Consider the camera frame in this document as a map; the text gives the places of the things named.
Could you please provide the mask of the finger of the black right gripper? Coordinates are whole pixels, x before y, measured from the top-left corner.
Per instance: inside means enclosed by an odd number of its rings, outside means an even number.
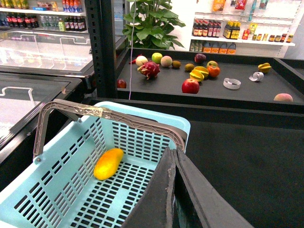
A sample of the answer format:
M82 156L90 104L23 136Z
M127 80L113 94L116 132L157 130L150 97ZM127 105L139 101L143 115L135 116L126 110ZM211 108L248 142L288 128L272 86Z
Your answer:
M121 227L172 228L175 176L176 164L173 151L167 147L143 195Z
M193 162L173 150L176 164L175 197L181 228L251 228L210 184Z

